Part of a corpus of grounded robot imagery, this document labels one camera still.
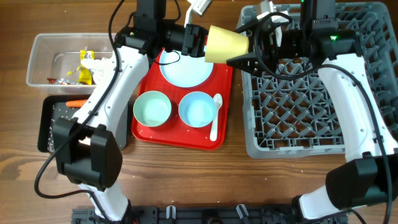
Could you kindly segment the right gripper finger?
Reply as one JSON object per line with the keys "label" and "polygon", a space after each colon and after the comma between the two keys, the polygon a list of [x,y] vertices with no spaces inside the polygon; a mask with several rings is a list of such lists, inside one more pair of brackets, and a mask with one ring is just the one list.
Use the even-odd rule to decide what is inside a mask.
{"label": "right gripper finger", "polygon": [[236,28],[234,30],[234,32],[240,34],[242,32],[246,32],[246,31],[249,31],[249,30],[254,30],[257,27],[258,23],[259,23],[259,20],[258,20],[258,18],[255,17],[255,18],[251,19],[249,22],[247,22],[247,23],[241,25],[240,27]]}
{"label": "right gripper finger", "polygon": [[249,52],[231,59],[227,59],[226,64],[233,68],[238,68],[248,73],[259,73],[261,67],[255,52]]}

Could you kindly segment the yellow plastic cup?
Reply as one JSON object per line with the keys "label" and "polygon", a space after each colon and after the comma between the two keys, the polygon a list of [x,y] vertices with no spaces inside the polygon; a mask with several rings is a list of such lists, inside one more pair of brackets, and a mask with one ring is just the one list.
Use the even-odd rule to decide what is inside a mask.
{"label": "yellow plastic cup", "polygon": [[227,60],[248,53],[248,48],[247,36],[211,26],[206,41],[205,62],[226,64]]}

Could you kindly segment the green bowl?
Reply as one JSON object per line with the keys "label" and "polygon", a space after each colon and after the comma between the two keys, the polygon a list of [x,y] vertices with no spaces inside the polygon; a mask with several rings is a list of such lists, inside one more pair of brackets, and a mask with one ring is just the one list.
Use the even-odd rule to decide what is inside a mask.
{"label": "green bowl", "polygon": [[133,106],[137,122],[150,128],[164,124],[171,113],[171,101],[160,91],[147,91],[139,95]]}

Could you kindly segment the yellow snack wrapper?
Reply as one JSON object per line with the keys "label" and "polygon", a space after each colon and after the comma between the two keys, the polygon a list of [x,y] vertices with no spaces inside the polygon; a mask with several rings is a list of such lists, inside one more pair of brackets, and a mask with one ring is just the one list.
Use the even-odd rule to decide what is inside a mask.
{"label": "yellow snack wrapper", "polygon": [[74,71],[69,71],[67,73],[68,76],[75,74],[77,71],[80,72],[78,77],[78,83],[82,83],[85,85],[92,85],[93,84],[93,77],[91,72],[83,66],[82,61],[83,59],[94,59],[95,53],[90,50],[80,50],[80,66],[78,66]]}

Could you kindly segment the orange carrot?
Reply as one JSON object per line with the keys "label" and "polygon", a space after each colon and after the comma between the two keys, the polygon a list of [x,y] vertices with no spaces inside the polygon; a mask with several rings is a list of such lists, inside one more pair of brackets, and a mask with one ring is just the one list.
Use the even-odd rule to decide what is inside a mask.
{"label": "orange carrot", "polygon": [[67,101],[66,106],[69,108],[81,108],[87,100],[72,100],[72,101]]}

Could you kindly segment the red snack wrapper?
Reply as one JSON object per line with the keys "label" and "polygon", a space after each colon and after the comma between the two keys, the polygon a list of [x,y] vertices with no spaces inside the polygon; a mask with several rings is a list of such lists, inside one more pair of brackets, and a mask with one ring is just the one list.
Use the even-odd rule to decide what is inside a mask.
{"label": "red snack wrapper", "polygon": [[47,78],[49,85],[81,85],[79,82],[73,82],[71,80],[67,80],[65,78]]}

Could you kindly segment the white rice pile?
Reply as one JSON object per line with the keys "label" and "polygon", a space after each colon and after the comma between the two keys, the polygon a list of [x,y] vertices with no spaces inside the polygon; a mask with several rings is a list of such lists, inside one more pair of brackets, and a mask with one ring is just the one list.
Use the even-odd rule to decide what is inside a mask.
{"label": "white rice pile", "polygon": [[66,102],[57,102],[50,107],[50,123],[49,133],[47,137],[47,150],[53,152],[55,150],[53,140],[53,126],[58,118],[72,119],[76,109],[67,106]]}

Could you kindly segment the white tissue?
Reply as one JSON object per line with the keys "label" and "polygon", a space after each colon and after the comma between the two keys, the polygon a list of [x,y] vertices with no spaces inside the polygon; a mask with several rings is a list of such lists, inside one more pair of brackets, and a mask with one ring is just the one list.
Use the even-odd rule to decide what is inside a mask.
{"label": "white tissue", "polygon": [[110,58],[84,58],[81,64],[91,72],[93,81],[96,85],[99,85],[105,78],[113,76],[114,66]]}

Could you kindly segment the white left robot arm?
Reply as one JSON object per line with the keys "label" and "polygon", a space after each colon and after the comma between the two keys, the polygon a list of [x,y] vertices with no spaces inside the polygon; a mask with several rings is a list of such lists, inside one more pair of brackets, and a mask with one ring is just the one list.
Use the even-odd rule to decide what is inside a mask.
{"label": "white left robot arm", "polygon": [[117,181],[123,157],[116,130],[135,87],[163,50],[196,58],[205,54],[207,29],[182,26],[165,12],[165,1],[138,1],[127,24],[109,38],[113,55],[106,66],[108,76],[72,118],[54,123],[50,159],[79,192],[90,196],[95,223],[133,221],[131,203]]}

